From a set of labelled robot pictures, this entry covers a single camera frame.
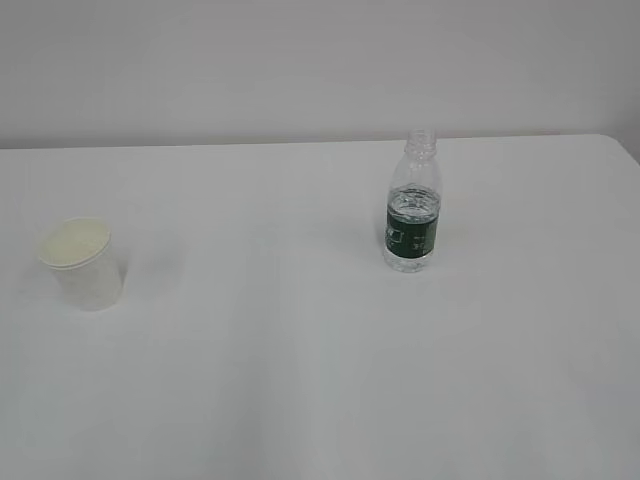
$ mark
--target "white cup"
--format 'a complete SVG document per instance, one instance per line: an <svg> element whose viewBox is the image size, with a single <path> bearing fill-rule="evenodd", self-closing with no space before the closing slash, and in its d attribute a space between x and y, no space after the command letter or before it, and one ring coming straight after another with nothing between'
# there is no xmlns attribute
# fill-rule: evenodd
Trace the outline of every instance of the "white cup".
<svg viewBox="0 0 640 480"><path fill-rule="evenodd" d="M118 301L122 278L110 243L111 232L102 221L73 218L41 244L40 261L58 279L67 302L96 311Z"/></svg>

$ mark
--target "plastic water bottle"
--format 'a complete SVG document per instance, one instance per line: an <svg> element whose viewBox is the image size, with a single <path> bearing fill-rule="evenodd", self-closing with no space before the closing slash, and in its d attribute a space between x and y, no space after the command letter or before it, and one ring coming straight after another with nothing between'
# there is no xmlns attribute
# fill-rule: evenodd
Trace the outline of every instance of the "plastic water bottle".
<svg viewBox="0 0 640 480"><path fill-rule="evenodd" d="M413 130L387 197L384 258L394 270L418 272L436 240L442 180L434 130Z"/></svg>

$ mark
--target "white table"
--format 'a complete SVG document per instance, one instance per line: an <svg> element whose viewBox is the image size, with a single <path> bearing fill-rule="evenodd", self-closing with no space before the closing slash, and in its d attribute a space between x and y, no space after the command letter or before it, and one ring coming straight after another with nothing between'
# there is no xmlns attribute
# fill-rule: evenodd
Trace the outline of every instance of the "white table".
<svg viewBox="0 0 640 480"><path fill-rule="evenodd" d="M0 478L640 478L640 168L443 140L436 255L382 261L403 142L0 151ZM39 239L127 262L66 307Z"/></svg>

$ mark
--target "bottle neck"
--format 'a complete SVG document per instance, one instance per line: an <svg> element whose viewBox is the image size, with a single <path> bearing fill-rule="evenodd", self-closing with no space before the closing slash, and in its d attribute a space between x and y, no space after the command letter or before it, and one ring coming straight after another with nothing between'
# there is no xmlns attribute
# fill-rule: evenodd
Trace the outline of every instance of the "bottle neck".
<svg viewBox="0 0 640 480"><path fill-rule="evenodd" d="M433 130L412 130L404 151L411 160L428 162L436 155L436 134Z"/></svg>
<svg viewBox="0 0 640 480"><path fill-rule="evenodd" d="M404 149L404 153L409 159L411 159L411 161L417 163L428 163L436 158L435 147L433 149L425 150L409 148L409 145L407 145Z"/></svg>

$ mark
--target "green bottle label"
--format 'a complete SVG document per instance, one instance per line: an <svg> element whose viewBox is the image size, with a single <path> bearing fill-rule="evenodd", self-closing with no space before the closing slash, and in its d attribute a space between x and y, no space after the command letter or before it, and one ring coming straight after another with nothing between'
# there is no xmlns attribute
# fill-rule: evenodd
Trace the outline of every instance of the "green bottle label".
<svg viewBox="0 0 640 480"><path fill-rule="evenodd" d="M426 223L406 223L387 212L387 248L401 258L424 257L433 250L437 227L438 217Z"/></svg>

